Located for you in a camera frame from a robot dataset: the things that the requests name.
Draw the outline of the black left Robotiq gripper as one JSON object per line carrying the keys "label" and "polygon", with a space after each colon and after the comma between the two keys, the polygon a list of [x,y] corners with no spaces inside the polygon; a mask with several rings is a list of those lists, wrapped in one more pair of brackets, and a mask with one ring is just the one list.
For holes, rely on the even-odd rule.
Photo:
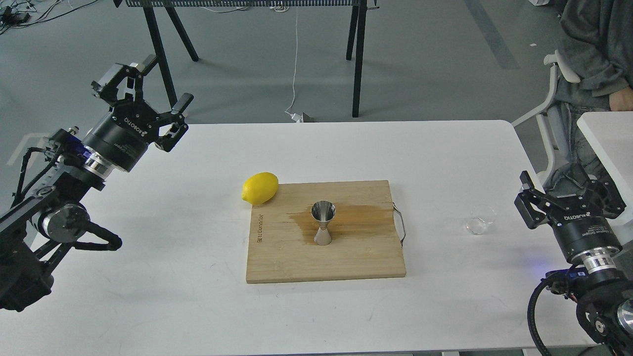
{"label": "black left Robotiq gripper", "polygon": [[[170,152],[188,130],[184,111],[194,99],[192,94],[184,93],[161,114],[144,100],[144,77],[157,62],[157,56],[150,54],[141,63],[116,63],[91,83],[93,96],[105,101],[109,111],[86,135],[84,146],[125,172],[134,168],[150,143]],[[118,98],[122,81],[131,92]]]}

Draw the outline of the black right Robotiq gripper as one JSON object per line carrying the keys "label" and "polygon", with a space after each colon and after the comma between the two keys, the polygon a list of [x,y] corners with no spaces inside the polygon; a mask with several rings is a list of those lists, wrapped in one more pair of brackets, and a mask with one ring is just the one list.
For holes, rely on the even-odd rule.
{"label": "black right Robotiq gripper", "polygon": [[[595,249],[611,255],[622,250],[606,218],[620,216],[627,206],[608,174],[590,173],[579,164],[564,165],[556,171],[557,198],[538,191],[528,171],[519,178],[522,188],[514,205],[525,225],[534,229],[549,224],[568,263],[580,264],[581,255]],[[571,197],[576,200],[558,199]]]}

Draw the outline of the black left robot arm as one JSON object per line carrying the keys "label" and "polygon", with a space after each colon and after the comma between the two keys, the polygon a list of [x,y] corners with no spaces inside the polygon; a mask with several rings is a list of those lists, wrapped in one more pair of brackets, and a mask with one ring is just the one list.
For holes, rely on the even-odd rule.
{"label": "black left robot arm", "polygon": [[118,235],[92,222],[81,199],[104,189],[113,169],[129,172],[150,144],[170,152],[188,129],[185,93],[170,111],[157,113],[142,92],[157,63],[115,64],[92,83],[109,111],[84,139],[77,128],[58,130],[45,148],[29,148],[10,210],[1,218],[1,308],[23,311],[49,295],[52,272],[70,249],[113,252]]}

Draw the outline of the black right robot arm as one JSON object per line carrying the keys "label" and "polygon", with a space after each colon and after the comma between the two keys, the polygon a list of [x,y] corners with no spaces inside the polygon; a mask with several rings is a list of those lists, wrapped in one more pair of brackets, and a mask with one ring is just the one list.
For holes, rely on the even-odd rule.
{"label": "black right robot arm", "polygon": [[581,195],[554,197],[536,189],[527,171],[520,174],[522,190],[515,207],[534,229],[552,228],[567,269],[548,272],[531,294],[527,321],[536,349],[548,356],[536,327],[536,304],[547,289],[576,304],[580,327],[595,343],[605,345],[613,356],[632,354],[632,281],[617,268],[613,257],[622,245],[609,224],[625,209],[612,184],[586,177]]}

